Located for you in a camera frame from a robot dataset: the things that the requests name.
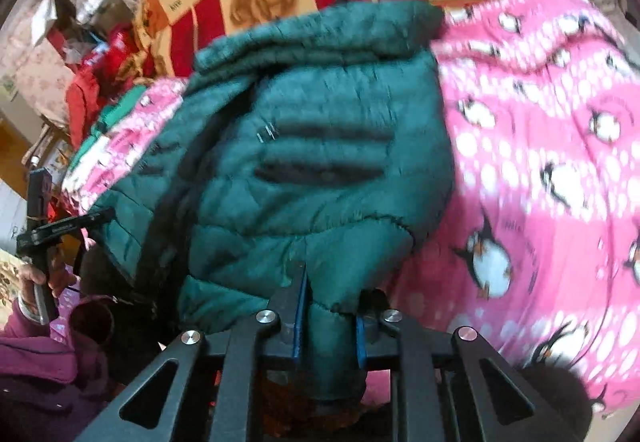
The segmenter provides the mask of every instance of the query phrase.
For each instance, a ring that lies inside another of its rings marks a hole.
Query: jacket sleeve
[[[27,319],[20,311],[18,300],[14,299],[12,313],[6,321],[4,330],[0,330],[0,337],[23,338],[23,337],[49,337],[49,325],[43,326]]]

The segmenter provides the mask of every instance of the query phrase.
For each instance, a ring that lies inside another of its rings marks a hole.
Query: pink blanket
[[[427,327],[572,368],[596,412],[640,398],[640,77],[621,43],[588,0],[447,17],[433,51],[456,191],[388,286]]]

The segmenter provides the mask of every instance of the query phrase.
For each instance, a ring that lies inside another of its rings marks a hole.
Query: green cloth
[[[116,102],[116,104],[110,104],[102,109],[100,116],[91,126],[89,136],[84,139],[80,148],[78,148],[78,151],[76,151],[76,154],[71,159],[71,162],[69,162],[69,173],[76,168],[82,156],[91,149],[91,146],[95,144],[95,141],[131,113],[133,107],[140,100],[140,97],[142,97],[142,94],[144,94],[145,91],[146,86],[144,85],[134,86],[132,89],[128,90],[118,100],[118,102]]]
[[[217,332],[302,262],[308,393],[361,392],[360,292],[437,228],[452,191],[426,48],[442,16],[421,0],[347,3],[201,50],[174,118],[92,208],[114,208],[94,234],[135,290],[179,287],[179,325]]]

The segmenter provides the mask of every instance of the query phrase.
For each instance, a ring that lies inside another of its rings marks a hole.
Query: metal screw
[[[198,332],[197,330],[187,330],[180,336],[180,340],[185,345],[194,345],[200,340],[200,338],[200,332]]]
[[[273,323],[276,319],[276,313],[273,310],[260,310],[255,315],[255,319],[258,323]]]
[[[382,313],[382,319],[387,323],[399,323],[402,321],[402,312],[395,308],[390,308]]]
[[[462,327],[458,330],[458,335],[463,341],[475,341],[478,337],[478,332],[472,329],[472,327]]]

